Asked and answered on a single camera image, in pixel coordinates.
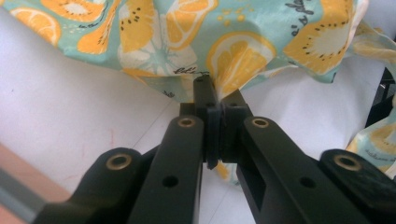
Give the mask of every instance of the screw hole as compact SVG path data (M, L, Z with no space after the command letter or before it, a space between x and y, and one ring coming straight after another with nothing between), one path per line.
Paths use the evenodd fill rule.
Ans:
M348 155L336 155L334 156L334 162L349 171L359 171L361 169L361 164Z
M180 119L178 125L183 128L190 128L195 124L193 119Z
M106 162L106 167L109 170L122 170L132 162L130 155L119 153L110 158Z
M254 124L254 126L259 128L266 128L269 125L268 121L265 119L254 119L252 123Z
M171 189L175 187L177 184L178 184L178 179L173 175L169 175L163 179L163 186L166 188Z
M312 180L309 177L301 177L300 178L300 184L303 185L304 187L308 188L308 189L314 189L317 186L315 181Z

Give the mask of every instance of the fabric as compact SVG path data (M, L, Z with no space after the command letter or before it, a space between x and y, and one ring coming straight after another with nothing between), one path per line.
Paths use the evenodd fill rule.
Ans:
M361 23L368 0L0 0L0 5L67 57L123 71L178 102L192 100L192 81L201 75L212 77L219 99L286 67L332 82L350 55L381 60L396 74L394 42ZM368 154L362 148L378 150L373 136L383 134L373 133L381 126L393 136L384 154L389 162L372 162L390 167L395 114L358 134L350 150L363 157ZM234 182L233 168L223 168L222 176Z

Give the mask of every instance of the cloth bag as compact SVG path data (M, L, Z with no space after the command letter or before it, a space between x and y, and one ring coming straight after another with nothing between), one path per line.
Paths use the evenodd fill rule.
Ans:
M382 60L396 74L394 42L361 22L368 0L0 0L0 5L65 56L120 70L178 102L192 100L192 81L201 75L211 76L219 99L286 67L330 83L343 58L354 54ZM367 159L359 148L373 142L377 129L396 135L395 114L359 133L349 149ZM396 158L395 137L389 141L388 167ZM218 169L236 180L232 166Z

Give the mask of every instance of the lemon slice print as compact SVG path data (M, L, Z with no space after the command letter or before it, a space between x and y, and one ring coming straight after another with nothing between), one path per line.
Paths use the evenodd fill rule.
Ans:
M222 36L211 47L206 59L219 98L242 88L275 55L275 47L255 33L233 32Z
M120 42L124 52L147 45L154 31L152 0L129 0L119 11Z
M206 14L218 0L178 0L166 14L170 49L183 49L195 38Z
M90 54L101 54L107 51L108 37L111 24L116 16L116 10L120 0L115 0L107 12L105 21L94 31L84 35L77 44L80 52Z
M95 21L104 9L104 1L41 0L41 4L61 17L72 21Z
M49 14L30 7L17 7L12 9L10 13L53 46L57 46L61 37L61 28L59 23Z
M337 66L347 50L353 0L321 0L323 17L308 23L283 49L295 62L318 75Z
M121 9L119 18L124 21L123 25L132 26L132 24L135 24L132 22L125 24L128 17L123 16L124 12ZM167 36L162 35L165 33L164 15L161 15L161 18L162 20L160 20L158 11L153 9L153 15L148 20L150 23L143 26L149 29L149 32L142 31L144 35L150 35L145 38L125 35L121 40L118 52L120 65L122 70L128 75L136 78L168 77L174 76L176 74L175 71L180 67L196 67L197 57L190 46L181 50L168 48ZM134 32L133 34L140 35L140 32Z

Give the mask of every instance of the black plastic part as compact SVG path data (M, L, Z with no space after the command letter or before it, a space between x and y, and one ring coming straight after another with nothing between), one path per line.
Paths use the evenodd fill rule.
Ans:
M195 115L195 104L194 103L181 103L180 110L179 110L178 114L180 116Z
M325 151L319 167L373 223L396 223L396 183L362 157Z
M203 138L197 117L171 121L128 223L198 223Z
M121 157L113 160L113 168L121 169L109 169L108 161L117 155L129 156L131 163L121 168L125 162ZM142 156L137 151L109 150L87 171L69 200L47 204L34 223L125 223L143 181L142 168Z
M244 129L237 174L256 222L369 223L273 121L248 118Z
M221 137L219 154L223 162L239 160L240 133L244 120L252 113L240 91L234 91L221 101Z
M213 169L219 162L221 110L210 76L201 76L193 81L195 116L205 124L204 161Z
M392 104L393 96L388 97L384 101L373 105L370 109L369 117L367 118L365 127L379 122L381 119L389 116L390 111L393 109Z

